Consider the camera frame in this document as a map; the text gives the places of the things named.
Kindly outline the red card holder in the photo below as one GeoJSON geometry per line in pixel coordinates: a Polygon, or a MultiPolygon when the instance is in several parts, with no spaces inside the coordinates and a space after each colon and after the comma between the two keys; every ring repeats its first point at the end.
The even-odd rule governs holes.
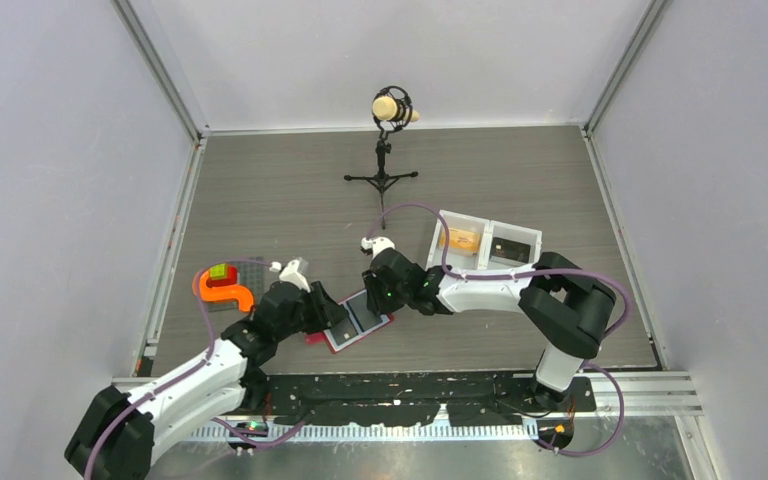
{"type": "Polygon", "coordinates": [[[373,333],[391,324],[392,314],[376,316],[367,308],[367,291],[360,290],[343,299],[339,304],[347,311],[348,317],[323,332],[306,334],[309,346],[324,345],[332,354],[338,354],[359,343],[373,333]]]}

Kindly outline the orange credit card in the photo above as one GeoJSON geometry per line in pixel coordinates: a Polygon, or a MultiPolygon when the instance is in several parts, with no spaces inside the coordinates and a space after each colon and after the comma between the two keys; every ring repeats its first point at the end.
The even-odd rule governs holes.
{"type": "Polygon", "coordinates": [[[469,229],[450,227],[442,230],[438,240],[438,247],[449,248],[449,252],[462,256],[476,255],[480,250],[482,232],[469,229]]]}

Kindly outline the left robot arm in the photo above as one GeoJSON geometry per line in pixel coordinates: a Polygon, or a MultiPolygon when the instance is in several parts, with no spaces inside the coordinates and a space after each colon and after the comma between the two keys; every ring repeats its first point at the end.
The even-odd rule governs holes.
{"type": "Polygon", "coordinates": [[[253,414],[270,393],[263,365],[280,342],[348,319],[322,284],[276,281],[206,350],[130,391],[110,385],[91,400],[64,458],[86,479],[143,479],[172,446],[215,417],[253,414]]]}

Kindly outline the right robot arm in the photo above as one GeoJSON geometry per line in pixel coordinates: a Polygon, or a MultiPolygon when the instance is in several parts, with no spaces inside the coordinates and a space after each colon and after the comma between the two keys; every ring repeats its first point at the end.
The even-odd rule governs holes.
{"type": "Polygon", "coordinates": [[[595,358],[617,303],[606,279],[546,252],[507,272],[420,267],[392,247],[375,254],[362,275],[368,308],[408,307],[426,316],[469,311],[521,313],[546,338],[530,382],[534,403],[556,410],[571,395],[578,370],[595,358]]]}

